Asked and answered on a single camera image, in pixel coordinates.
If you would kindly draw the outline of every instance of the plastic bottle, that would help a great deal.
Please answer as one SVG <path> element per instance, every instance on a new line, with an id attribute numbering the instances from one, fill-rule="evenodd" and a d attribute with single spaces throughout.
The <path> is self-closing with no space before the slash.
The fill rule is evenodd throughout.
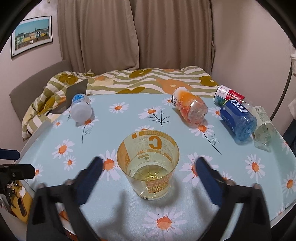
<path id="1" fill-rule="evenodd" d="M 257 119 L 235 99 L 224 103 L 220 116 L 240 141 L 247 140 L 257 126 Z"/>
<path id="2" fill-rule="evenodd" d="M 220 85 L 215 93 L 214 101 L 222 106 L 227 100 L 236 99 L 240 104 L 242 104 L 249 111 L 252 111 L 253 104 L 250 100 L 248 100 L 243 95 L 237 93 L 236 91 L 224 86 Z"/>
<path id="3" fill-rule="evenodd" d="M 254 131 L 255 140 L 263 145 L 268 145 L 271 138 L 276 134 L 276 129 L 261 106 L 255 106 L 251 111 L 257 119 L 257 126 Z"/>
<path id="4" fill-rule="evenodd" d="M 72 99 L 71 118 L 78 123 L 84 123 L 90 119 L 92 109 L 90 100 L 85 94 L 77 94 Z"/>
<path id="5" fill-rule="evenodd" d="M 189 123 L 201 124 L 208 111 L 203 100 L 191 94 L 185 87 L 177 88 L 171 101 Z"/>

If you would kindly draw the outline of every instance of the painting of buildings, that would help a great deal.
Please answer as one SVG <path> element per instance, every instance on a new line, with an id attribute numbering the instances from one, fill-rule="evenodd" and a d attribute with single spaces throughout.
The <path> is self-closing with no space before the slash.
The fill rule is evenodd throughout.
<path id="1" fill-rule="evenodd" d="M 11 36 L 11 56 L 49 42 L 52 42 L 51 16 L 24 20 Z"/>

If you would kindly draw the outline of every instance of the orange bottle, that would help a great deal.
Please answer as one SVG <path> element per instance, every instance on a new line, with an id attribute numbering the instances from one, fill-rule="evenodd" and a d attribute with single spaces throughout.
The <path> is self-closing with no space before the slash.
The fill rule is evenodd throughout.
<path id="1" fill-rule="evenodd" d="M 191 94 L 185 87 L 179 87 L 172 95 L 173 105 L 180 111 L 183 118 L 192 124 L 201 124 L 207 114 L 207 106 L 203 100 Z"/>

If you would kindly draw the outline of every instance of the yellow plastic cup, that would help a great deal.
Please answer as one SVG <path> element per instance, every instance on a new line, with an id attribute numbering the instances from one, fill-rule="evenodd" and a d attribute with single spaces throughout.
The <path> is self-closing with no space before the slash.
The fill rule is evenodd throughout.
<path id="1" fill-rule="evenodd" d="M 119 167 L 132 188 L 140 197 L 149 200 L 168 193 L 179 156 L 175 140 L 154 130 L 129 135 L 117 151 Z"/>

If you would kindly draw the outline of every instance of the light blue tablecloth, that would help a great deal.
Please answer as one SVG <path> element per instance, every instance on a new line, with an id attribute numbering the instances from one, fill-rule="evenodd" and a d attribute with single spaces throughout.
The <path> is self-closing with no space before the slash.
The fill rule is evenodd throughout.
<path id="1" fill-rule="evenodd" d="M 197 156 L 204 156 L 214 169 L 239 185 L 261 184 L 270 219 L 296 199 L 296 159 L 284 140 L 279 139 L 272 153 L 255 148 L 251 138 L 238 145 L 211 98 L 203 98 L 209 108 L 208 124 L 191 130 L 169 99 L 169 95 L 157 94 L 92 96 L 94 119 L 80 127 L 66 111 L 21 159 L 21 164 L 30 163 L 36 169 L 28 184 L 33 189 L 40 182 L 60 185 L 86 168 L 94 156 L 113 160 L 113 168 L 103 171 L 88 203 L 81 206 L 93 229 L 109 241 L 197 240 L 217 211 L 192 171 Z M 148 114 L 150 109 L 156 110 L 163 127 Z M 174 185 L 169 194 L 156 201 L 137 196 L 116 161 L 120 143 L 143 128 L 169 134 L 180 150 Z"/>

